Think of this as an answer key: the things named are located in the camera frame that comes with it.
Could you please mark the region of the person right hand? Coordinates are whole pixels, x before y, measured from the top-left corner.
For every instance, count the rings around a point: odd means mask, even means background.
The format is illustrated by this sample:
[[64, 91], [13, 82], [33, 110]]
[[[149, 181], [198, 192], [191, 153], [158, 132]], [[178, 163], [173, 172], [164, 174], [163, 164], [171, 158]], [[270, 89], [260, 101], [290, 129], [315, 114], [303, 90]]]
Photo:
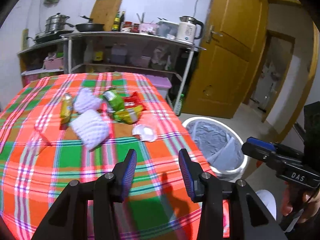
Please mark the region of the person right hand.
[[281, 202], [281, 214], [286, 217], [298, 209], [303, 208], [298, 223], [305, 223], [315, 217], [319, 211], [319, 190], [299, 192], [299, 187], [286, 182], [286, 189]]

